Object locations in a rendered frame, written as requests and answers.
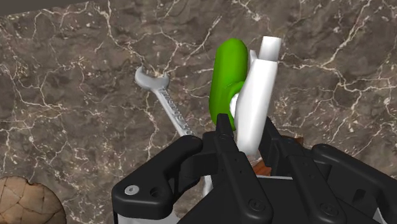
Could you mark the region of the brown cracked round object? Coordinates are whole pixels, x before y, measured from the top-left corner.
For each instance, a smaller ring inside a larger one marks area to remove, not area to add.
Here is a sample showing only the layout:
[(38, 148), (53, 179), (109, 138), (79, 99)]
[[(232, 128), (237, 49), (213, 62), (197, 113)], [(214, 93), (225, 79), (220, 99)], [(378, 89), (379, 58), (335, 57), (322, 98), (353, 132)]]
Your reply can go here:
[(0, 224), (66, 224), (59, 198), (20, 176), (0, 178)]

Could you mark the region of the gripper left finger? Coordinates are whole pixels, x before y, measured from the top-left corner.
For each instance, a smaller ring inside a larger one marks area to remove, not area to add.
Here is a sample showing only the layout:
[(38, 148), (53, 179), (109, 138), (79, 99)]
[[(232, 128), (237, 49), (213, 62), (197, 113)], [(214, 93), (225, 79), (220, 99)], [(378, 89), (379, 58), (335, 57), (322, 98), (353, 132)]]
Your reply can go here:
[[(213, 189), (183, 218), (172, 215), (178, 198), (206, 175)], [(114, 224), (271, 224), (274, 216), (226, 114), (216, 130), (180, 137), (123, 178), (111, 198)]]

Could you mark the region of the green and white handheld tool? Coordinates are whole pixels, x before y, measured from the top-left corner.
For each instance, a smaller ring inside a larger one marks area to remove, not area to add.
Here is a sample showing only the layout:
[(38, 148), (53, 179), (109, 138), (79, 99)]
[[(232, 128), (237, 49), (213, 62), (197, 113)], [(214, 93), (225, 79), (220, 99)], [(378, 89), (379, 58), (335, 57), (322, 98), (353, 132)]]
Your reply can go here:
[(230, 38), (216, 50), (209, 112), (214, 123), (228, 115), (237, 133), (237, 147), (247, 156), (259, 149), (278, 70), (282, 39), (262, 37), (260, 51), (248, 50), (244, 42)]

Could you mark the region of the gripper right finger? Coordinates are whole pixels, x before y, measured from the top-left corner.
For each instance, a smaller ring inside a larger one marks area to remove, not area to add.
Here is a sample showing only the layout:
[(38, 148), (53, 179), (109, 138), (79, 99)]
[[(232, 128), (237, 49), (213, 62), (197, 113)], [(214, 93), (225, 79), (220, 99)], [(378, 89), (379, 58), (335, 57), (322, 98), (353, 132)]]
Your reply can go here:
[(306, 220), (296, 224), (397, 224), (397, 180), (329, 144), (307, 149), (267, 120), (259, 146), (271, 176), (289, 177)]

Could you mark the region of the silver open-end wrench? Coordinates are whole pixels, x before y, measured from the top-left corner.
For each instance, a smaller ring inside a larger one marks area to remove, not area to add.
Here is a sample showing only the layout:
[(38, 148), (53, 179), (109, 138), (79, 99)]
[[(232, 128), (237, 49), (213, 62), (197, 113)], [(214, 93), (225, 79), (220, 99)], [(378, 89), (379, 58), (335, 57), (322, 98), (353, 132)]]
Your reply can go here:
[[(178, 110), (178, 107), (172, 100), (172, 97), (167, 92), (167, 87), (169, 86), (170, 82), (168, 74), (164, 73), (160, 77), (154, 78), (147, 75), (143, 66), (140, 66), (137, 68), (134, 76), (136, 83), (141, 88), (150, 90), (155, 94), (159, 103), (162, 105), (164, 111), (180, 136), (191, 135), (198, 137), (198, 135), (192, 131), (183, 115)], [(204, 198), (213, 189), (211, 175), (216, 170), (218, 163), (214, 154), (201, 151), (195, 156), (195, 165), (202, 173), (204, 173), (204, 171), (207, 173), (204, 176), (204, 187), (202, 190), (202, 198)]]

